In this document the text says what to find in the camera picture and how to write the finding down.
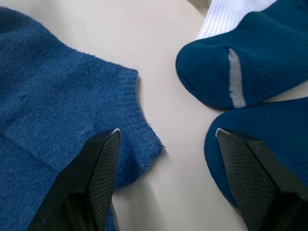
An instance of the knit fabric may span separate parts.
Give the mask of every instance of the knit fabric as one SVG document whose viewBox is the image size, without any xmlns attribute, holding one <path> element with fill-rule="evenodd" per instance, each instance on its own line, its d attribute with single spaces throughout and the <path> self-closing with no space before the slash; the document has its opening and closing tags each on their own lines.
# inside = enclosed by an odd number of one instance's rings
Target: knit fabric
<svg viewBox="0 0 308 231">
<path fill-rule="evenodd" d="M 205 158 L 221 192 L 235 205 L 218 140 L 217 128 L 239 131 L 263 140 L 276 157 L 308 186 L 308 98 L 264 103 L 228 111 L 211 125 L 205 139 Z"/>
<path fill-rule="evenodd" d="M 276 0 L 212 0 L 196 39 L 205 39 L 235 29 L 246 14 L 262 11 Z"/>
<path fill-rule="evenodd" d="M 97 133 L 121 130 L 116 189 L 149 168 L 162 144 L 139 109 L 137 74 L 0 8 L 0 230 L 27 229 L 56 176 Z M 112 217 L 106 230 L 115 230 Z"/>
<path fill-rule="evenodd" d="M 229 109 L 258 104 L 308 79 L 308 1 L 278 0 L 229 33 L 186 45 L 178 76 L 197 99 Z"/>
</svg>

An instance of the fuzzy blue sock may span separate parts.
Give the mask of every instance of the fuzzy blue sock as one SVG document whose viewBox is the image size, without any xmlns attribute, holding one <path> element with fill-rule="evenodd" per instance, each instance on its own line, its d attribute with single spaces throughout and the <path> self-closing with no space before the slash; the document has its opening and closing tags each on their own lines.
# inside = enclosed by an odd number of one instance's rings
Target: fuzzy blue sock
<svg viewBox="0 0 308 231">
<path fill-rule="evenodd" d="M 263 140 L 277 158 L 308 186 L 308 98 L 228 111 L 211 125 L 205 158 L 221 192 L 235 204 L 228 186 L 218 140 L 218 128 L 239 131 Z"/>
<path fill-rule="evenodd" d="M 0 230 L 27 229 L 56 176 L 97 133 L 121 130 L 116 189 L 149 168 L 162 144 L 139 109 L 137 74 L 0 8 Z M 115 230 L 112 217 L 106 230 Z"/>
<path fill-rule="evenodd" d="M 231 32 L 186 45 L 178 76 L 216 108 L 258 104 L 308 80 L 308 0 L 278 0 Z"/>
</svg>

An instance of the white sock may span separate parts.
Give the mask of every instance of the white sock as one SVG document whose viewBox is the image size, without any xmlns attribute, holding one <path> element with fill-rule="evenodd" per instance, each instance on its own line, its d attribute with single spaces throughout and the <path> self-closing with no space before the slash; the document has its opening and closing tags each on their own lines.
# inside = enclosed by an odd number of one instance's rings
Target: white sock
<svg viewBox="0 0 308 231">
<path fill-rule="evenodd" d="M 275 1 L 212 0 L 196 40 L 229 32 L 237 27 L 246 14 L 252 11 L 262 11 Z"/>
</svg>

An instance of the textured black surface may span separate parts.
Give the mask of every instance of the textured black surface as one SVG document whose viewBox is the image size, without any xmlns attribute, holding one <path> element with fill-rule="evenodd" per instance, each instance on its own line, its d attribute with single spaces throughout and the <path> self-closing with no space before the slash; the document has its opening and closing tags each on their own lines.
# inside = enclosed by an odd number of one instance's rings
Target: textured black surface
<svg viewBox="0 0 308 231">
<path fill-rule="evenodd" d="M 94 222 L 99 231 L 105 230 L 116 177 L 116 161 L 120 132 L 115 132 L 105 143 L 89 182 L 90 203 Z"/>
<path fill-rule="evenodd" d="M 220 130 L 217 133 L 228 183 L 249 231 L 261 231 L 277 188 L 240 140 Z"/>
</svg>

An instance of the white table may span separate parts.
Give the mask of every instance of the white table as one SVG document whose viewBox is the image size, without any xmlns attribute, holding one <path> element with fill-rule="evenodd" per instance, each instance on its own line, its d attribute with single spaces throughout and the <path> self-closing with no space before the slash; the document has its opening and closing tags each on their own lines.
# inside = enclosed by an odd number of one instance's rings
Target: white table
<svg viewBox="0 0 308 231">
<path fill-rule="evenodd" d="M 113 197 L 121 231 L 245 231 L 215 185 L 204 139 L 220 114 L 180 83 L 176 55 L 204 17 L 185 0 L 0 0 L 70 47 L 140 72 L 143 113 L 166 153 Z M 280 99 L 307 95 L 308 84 Z"/>
</svg>

